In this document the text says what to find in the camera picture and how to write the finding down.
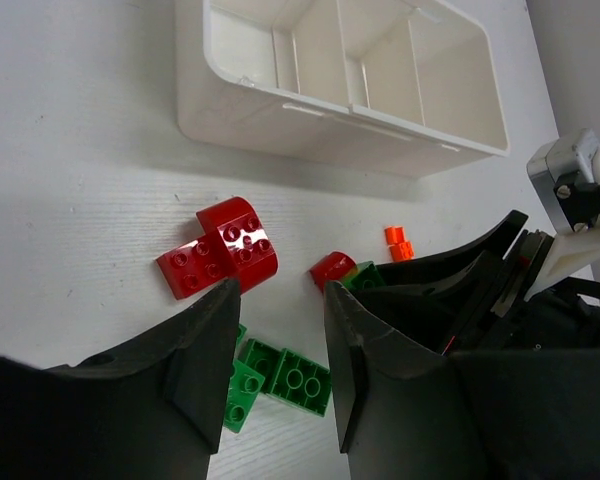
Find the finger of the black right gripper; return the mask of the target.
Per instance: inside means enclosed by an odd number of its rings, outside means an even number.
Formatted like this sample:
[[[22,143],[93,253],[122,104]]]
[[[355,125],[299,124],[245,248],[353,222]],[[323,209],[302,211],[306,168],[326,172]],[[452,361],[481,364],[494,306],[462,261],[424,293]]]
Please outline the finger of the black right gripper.
[[[428,262],[424,272],[421,278],[401,272],[385,286],[353,295],[366,310],[429,350],[476,346],[493,321],[500,257],[483,252],[454,272]]]

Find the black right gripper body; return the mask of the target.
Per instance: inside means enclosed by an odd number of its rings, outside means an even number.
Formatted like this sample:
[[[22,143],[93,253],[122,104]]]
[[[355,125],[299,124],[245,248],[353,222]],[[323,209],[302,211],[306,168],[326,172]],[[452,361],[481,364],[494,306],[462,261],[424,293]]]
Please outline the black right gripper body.
[[[429,298],[442,317],[432,348],[469,350],[600,348],[600,282],[568,277],[532,293],[554,239],[531,232],[513,210],[479,238],[430,256]]]

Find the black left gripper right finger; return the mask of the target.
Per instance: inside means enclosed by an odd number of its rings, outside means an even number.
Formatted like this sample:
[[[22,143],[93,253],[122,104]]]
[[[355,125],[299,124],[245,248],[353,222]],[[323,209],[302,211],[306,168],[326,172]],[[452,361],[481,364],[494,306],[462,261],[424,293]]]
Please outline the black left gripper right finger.
[[[355,479],[600,479],[600,348],[439,355],[326,287],[338,441]]]

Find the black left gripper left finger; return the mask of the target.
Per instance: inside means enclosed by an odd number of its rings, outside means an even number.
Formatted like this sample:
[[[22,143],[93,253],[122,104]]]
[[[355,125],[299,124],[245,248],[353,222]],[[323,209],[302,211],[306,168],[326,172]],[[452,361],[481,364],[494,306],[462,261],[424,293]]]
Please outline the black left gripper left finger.
[[[240,315],[227,280],[76,366],[0,356],[0,479],[203,479],[218,451]]]

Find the small green duplo brick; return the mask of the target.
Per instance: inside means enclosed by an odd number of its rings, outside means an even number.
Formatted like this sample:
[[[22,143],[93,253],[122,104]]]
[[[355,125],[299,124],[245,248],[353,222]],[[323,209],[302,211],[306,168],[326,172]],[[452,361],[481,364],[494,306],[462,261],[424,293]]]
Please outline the small green duplo brick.
[[[340,279],[340,282],[349,290],[364,290],[386,285],[373,261],[356,264]]]

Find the red curved duplo brick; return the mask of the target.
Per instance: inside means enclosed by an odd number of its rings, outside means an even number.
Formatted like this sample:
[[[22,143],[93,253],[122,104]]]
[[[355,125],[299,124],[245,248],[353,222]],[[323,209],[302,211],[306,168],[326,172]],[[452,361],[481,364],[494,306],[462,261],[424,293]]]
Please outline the red curved duplo brick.
[[[328,281],[337,281],[355,267],[355,261],[347,254],[333,251],[309,269],[314,284],[323,293]]]

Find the red arched duplo brick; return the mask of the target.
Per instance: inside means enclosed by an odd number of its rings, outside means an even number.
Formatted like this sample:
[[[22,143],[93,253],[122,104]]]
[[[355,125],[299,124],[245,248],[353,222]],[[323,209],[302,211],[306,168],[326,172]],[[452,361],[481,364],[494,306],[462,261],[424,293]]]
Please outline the red arched duplo brick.
[[[239,280],[246,293],[274,276],[278,258],[252,205],[232,197],[196,213],[226,276]]]

